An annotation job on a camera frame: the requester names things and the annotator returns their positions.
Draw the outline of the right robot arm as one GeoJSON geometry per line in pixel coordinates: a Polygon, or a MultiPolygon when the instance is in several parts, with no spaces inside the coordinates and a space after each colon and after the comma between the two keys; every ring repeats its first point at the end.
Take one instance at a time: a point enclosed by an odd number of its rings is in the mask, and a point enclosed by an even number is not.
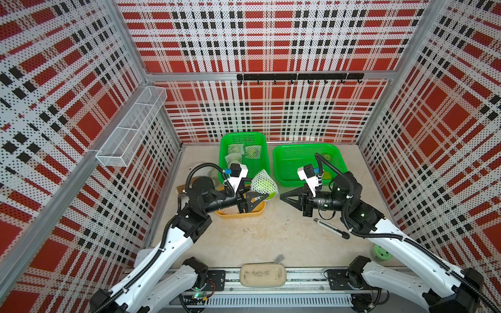
{"type": "Polygon", "coordinates": [[[280,199],[307,217],[314,210],[339,212],[351,236],[368,239],[413,272],[407,275],[358,256],[347,270],[351,288],[360,290],[368,285],[387,290],[428,312],[475,312],[480,303],[492,312],[500,311],[482,292],[484,278],[479,272],[462,270],[411,239],[361,200],[363,187],[351,172],[343,173],[318,153],[314,157],[317,167],[308,164],[297,170],[303,186],[282,194],[280,199]]]}

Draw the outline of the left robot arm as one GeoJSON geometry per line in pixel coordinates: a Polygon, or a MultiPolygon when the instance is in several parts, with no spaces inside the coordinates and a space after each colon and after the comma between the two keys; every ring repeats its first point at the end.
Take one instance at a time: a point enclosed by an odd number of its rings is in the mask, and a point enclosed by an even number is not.
{"type": "Polygon", "coordinates": [[[188,201],[177,206],[160,243],[110,290],[96,291],[91,311],[159,312],[183,292],[202,289],[209,282],[208,267],[195,257],[185,260],[169,277],[165,274],[209,228],[211,212],[236,206],[240,213],[250,213],[268,198],[268,193],[251,188],[253,181],[247,174],[243,164],[223,169],[207,162],[193,168],[180,195],[188,201]]]}

